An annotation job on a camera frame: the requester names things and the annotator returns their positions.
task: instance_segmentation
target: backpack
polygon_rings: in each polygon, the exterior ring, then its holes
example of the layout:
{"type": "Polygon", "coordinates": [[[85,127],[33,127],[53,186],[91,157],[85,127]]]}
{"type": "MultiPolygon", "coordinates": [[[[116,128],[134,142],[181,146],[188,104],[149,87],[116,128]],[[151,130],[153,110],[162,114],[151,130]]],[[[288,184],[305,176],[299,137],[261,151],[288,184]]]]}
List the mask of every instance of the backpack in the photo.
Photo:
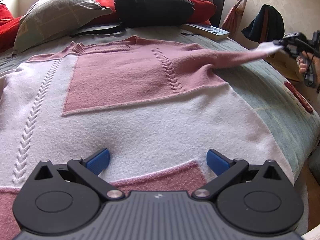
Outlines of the backpack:
{"type": "Polygon", "coordinates": [[[182,25],[194,12],[189,0],[114,0],[121,22],[130,28],[182,25]]]}

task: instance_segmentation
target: bed sheet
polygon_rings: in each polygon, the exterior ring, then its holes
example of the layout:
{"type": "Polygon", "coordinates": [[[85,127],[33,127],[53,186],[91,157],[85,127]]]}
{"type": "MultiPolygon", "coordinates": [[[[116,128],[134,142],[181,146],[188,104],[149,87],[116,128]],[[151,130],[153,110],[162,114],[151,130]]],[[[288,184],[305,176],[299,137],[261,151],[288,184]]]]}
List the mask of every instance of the bed sheet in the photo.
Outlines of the bed sheet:
{"type": "MultiPolygon", "coordinates": [[[[63,37],[14,57],[10,57],[11,51],[8,50],[0,54],[0,74],[15,69],[33,55],[59,52],[71,41],[88,45],[118,41],[133,35],[146,39],[198,43],[213,50],[246,50],[231,39],[212,41],[202,36],[184,36],[179,28],[173,26],[144,27],[110,35],[63,37]]],[[[283,82],[286,79],[263,60],[240,67],[218,69],[215,73],[227,81],[266,123],[297,179],[304,161],[316,144],[320,125],[318,114],[314,111],[313,115],[306,115],[299,103],[293,101],[284,89],[283,82]]]]}

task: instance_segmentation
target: curtain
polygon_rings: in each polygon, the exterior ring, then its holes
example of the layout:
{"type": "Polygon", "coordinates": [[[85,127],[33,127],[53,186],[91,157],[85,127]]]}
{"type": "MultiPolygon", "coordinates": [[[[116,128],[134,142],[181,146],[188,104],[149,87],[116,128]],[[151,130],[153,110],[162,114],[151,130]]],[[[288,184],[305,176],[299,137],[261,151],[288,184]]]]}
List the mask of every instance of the curtain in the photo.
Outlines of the curtain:
{"type": "Polygon", "coordinates": [[[230,36],[232,37],[236,34],[238,23],[241,20],[245,4],[247,0],[237,0],[236,5],[229,11],[226,19],[222,24],[222,28],[230,32],[230,36]]]}

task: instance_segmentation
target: cable knit pattern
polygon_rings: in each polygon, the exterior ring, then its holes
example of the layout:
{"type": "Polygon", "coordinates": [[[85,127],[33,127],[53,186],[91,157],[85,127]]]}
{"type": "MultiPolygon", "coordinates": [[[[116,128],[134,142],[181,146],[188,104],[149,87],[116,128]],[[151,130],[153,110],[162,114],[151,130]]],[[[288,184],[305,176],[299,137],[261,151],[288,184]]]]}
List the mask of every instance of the cable knit pattern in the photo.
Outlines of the cable knit pattern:
{"type": "Polygon", "coordinates": [[[61,60],[55,60],[51,65],[36,95],[33,106],[30,110],[30,114],[27,117],[26,125],[22,133],[22,139],[20,141],[20,146],[18,148],[17,160],[14,164],[13,169],[12,182],[15,184],[21,184],[26,180],[25,172],[27,169],[28,150],[30,148],[33,130],[36,125],[38,113],[40,111],[42,102],[50,86],[52,78],[57,71],[60,61],[61,60]]]}
{"type": "Polygon", "coordinates": [[[170,59],[168,59],[159,48],[150,49],[152,53],[156,56],[157,60],[161,63],[164,72],[167,76],[167,79],[170,83],[171,89],[173,90],[173,93],[177,94],[181,91],[185,91],[185,89],[182,88],[181,83],[178,81],[177,75],[173,68],[173,63],[170,59]]]}

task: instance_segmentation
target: wooden floor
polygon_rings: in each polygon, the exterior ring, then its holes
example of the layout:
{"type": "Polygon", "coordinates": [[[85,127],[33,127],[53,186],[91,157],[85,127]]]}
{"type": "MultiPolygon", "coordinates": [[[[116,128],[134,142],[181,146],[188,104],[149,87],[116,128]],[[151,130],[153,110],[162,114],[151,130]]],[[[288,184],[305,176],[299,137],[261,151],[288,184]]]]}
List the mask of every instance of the wooden floor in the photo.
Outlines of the wooden floor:
{"type": "Polygon", "coordinates": [[[306,181],[309,200],[308,231],[320,224],[320,186],[310,172],[307,164],[302,168],[302,175],[306,181]]]}

